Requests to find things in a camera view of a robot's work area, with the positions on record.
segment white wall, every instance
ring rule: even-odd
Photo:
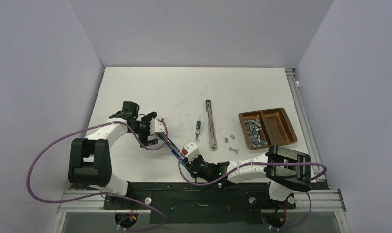
[[[106,67],[297,67],[333,0],[69,0]]]
[[[0,1],[0,233],[50,232],[57,205],[28,195],[26,172],[46,144],[87,125],[102,75],[66,0]],[[38,195],[61,198],[69,142],[36,165]]]
[[[351,231],[392,233],[392,0],[336,0],[296,76]]]

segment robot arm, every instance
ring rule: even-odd
[[[152,112],[138,121],[139,105],[134,102],[123,102],[121,111],[111,115],[107,122],[122,121],[133,128],[143,145],[157,144],[158,140],[148,140],[150,135],[165,133],[164,125],[156,119]],[[123,124],[110,124],[99,128],[86,138],[73,140],[70,151],[69,181],[73,184],[88,185],[104,192],[126,195],[128,182],[112,173],[110,147],[124,134],[128,128]],[[93,157],[93,162],[86,158]]]
[[[266,154],[244,161],[230,161],[211,164],[204,161],[199,153],[196,143],[188,142],[183,146],[183,153],[187,155],[192,177],[201,177],[207,181],[213,181],[222,174],[236,169],[230,173],[223,183],[238,184],[255,178],[269,178],[270,199],[285,201],[293,191],[307,192],[311,190],[311,167],[310,166],[266,166],[254,164],[254,162],[268,163],[297,163],[311,162],[310,156],[295,150],[280,146],[270,146]],[[251,163],[251,166],[238,168],[240,164]]]

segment bolt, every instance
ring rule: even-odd
[[[146,205],[150,205],[151,203],[152,203],[152,198],[149,198],[149,197],[145,198]]]
[[[294,204],[294,197],[292,197],[292,196],[288,197],[287,202],[290,204]]]
[[[249,197],[249,203],[253,204],[256,201],[256,197]]]

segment wooden tray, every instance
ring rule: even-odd
[[[262,125],[262,130],[259,130],[259,135],[263,140],[267,141],[268,145],[266,146],[253,147],[250,143],[245,121],[254,119],[258,119]],[[284,146],[292,142],[297,142],[296,134],[284,108],[239,113],[239,120],[243,134],[245,135],[247,147],[251,150],[263,149],[271,145]]]

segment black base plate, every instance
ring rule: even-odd
[[[269,199],[266,183],[240,183],[220,189],[217,185],[196,187],[188,183],[131,182],[134,198],[144,201],[152,199],[151,206],[167,215],[169,223],[230,223],[262,221],[255,216],[260,209],[295,209],[296,204]],[[249,203],[255,197],[256,204]],[[106,210],[147,209],[130,201],[106,196]],[[150,223],[162,223],[165,218],[152,211]]]

